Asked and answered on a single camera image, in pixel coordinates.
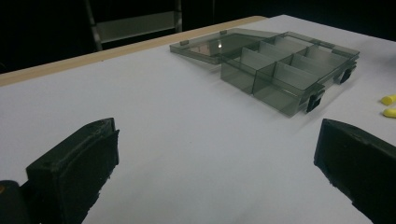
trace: table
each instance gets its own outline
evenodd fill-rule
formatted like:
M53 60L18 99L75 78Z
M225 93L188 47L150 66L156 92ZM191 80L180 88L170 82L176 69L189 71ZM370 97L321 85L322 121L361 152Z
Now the table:
M323 119L396 145L396 119L379 102L395 92L396 44L287 15L222 25L0 76L0 178L22 184L27 165L111 117L120 165L84 223L371 223L313 159ZM234 26L293 31L361 57L319 107L287 118L220 80L219 65L169 51L176 38Z

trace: compartment box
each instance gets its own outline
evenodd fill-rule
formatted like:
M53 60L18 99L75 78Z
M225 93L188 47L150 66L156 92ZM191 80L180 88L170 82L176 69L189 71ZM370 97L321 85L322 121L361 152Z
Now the compartment box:
M359 52L293 32L276 34L231 29L185 40L171 52L221 63L221 79L292 117L310 112L324 92L342 84Z

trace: open storage case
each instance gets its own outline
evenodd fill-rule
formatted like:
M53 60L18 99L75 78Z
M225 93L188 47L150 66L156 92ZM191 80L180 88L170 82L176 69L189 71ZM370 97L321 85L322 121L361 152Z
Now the open storage case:
M305 35L230 29L170 45L171 52L221 63L221 79L292 117L342 84L359 52Z

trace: small yellow earplug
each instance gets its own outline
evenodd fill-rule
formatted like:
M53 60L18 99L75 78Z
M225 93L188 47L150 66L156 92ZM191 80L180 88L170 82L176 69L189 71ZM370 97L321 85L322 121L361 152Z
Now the small yellow earplug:
M388 108L385 109L382 114L388 118L395 118L396 119L396 108Z
M396 94L382 97L381 102L384 105L393 104L394 102L396 102Z

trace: transparent gray plastic box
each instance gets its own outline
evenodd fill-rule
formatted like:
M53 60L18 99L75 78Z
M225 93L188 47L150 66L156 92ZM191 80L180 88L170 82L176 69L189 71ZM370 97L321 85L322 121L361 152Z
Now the transparent gray plastic box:
M230 29L170 45L171 52L221 63L221 79L292 117L312 111L344 83L359 52L293 32Z

